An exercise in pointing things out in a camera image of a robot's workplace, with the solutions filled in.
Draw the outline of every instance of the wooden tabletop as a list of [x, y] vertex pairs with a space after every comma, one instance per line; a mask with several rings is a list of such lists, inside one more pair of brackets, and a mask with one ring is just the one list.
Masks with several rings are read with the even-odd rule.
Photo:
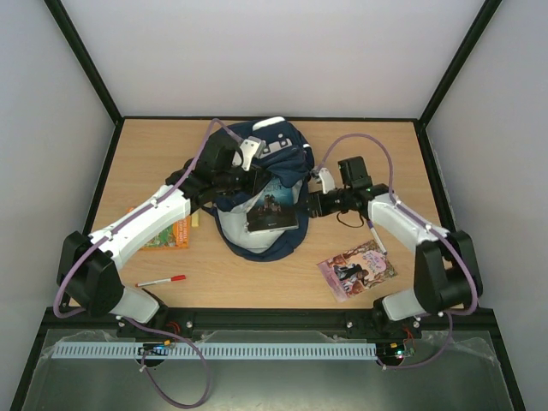
[[[93, 229], [116, 221], [131, 206], [148, 199], [174, 170], [196, 153], [208, 121], [127, 120], [116, 149]], [[294, 122], [313, 148], [318, 162], [342, 134], [367, 133], [388, 148], [395, 167], [394, 188], [422, 216], [438, 223], [432, 191], [411, 122]], [[345, 140], [327, 161], [341, 184], [337, 161], [361, 155], [373, 182], [388, 182], [384, 154], [363, 139]], [[314, 190], [318, 187], [311, 183]], [[343, 216], [358, 223], [356, 213]], [[344, 303], [338, 303], [316, 264], [372, 239], [368, 229], [350, 229], [335, 216], [310, 220], [307, 238], [285, 259], [254, 263], [233, 254], [212, 217], [200, 212], [200, 226], [189, 233], [189, 249], [139, 251], [121, 270], [131, 286], [141, 281], [185, 274], [187, 280], [150, 287], [169, 307], [215, 308], [369, 308], [380, 296], [413, 284], [414, 256], [382, 228], [398, 276]]]

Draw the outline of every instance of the gray wall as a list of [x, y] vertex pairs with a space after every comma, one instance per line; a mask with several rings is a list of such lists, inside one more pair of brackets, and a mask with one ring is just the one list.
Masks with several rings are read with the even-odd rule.
[[527, 409], [546, 409], [548, 2], [503, 2], [428, 128]]
[[44, 2], [0, 2], [0, 409], [8, 409], [63, 238], [81, 229], [112, 123]]
[[483, 0], [64, 0], [125, 115], [417, 117]]

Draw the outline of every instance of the book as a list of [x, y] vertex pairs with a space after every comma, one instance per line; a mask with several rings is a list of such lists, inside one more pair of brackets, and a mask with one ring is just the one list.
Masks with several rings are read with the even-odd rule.
[[190, 216], [176, 221], [157, 233], [151, 240], [141, 247], [141, 250], [177, 250], [188, 248], [188, 229]]
[[397, 275], [374, 240], [322, 261], [318, 268], [339, 302]]
[[297, 210], [292, 188], [272, 178], [247, 212], [247, 231], [251, 234], [266, 231], [297, 229]]

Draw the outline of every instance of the perforated metal strip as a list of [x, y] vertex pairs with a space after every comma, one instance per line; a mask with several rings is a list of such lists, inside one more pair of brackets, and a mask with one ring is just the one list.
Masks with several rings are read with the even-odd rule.
[[[203, 342], [197, 344], [208, 360], [376, 360], [375, 344], [259, 344]], [[142, 343], [132, 342], [58, 342], [54, 359], [140, 358]], [[156, 349], [147, 358], [197, 360], [198, 355], [185, 344], [171, 349]]]

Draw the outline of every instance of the pen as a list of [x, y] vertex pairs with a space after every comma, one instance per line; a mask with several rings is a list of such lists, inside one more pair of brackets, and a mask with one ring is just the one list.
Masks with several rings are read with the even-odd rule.
[[373, 234], [373, 238], [375, 239], [375, 242], [377, 242], [378, 248], [380, 248], [380, 251], [386, 255], [388, 254], [388, 251], [386, 251], [386, 248], [384, 248], [384, 244], [382, 241], [380, 241], [380, 237], [377, 234], [377, 230], [375, 230], [375, 227], [373, 226], [373, 223], [371, 220], [367, 220], [367, 227], [369, 227], [369, 230], [371, 230], [371, 234]]
[[161, 280], [145, 281], [144, 283], [137, 283], [135, 284], [135, 287], [145, 287], [146, 285], [171, 283], [172, 281], [181, 281], [181, 280], [185, 280], [186, 278], [187, 276], [174, 276], [171, 278], [162, 278]]

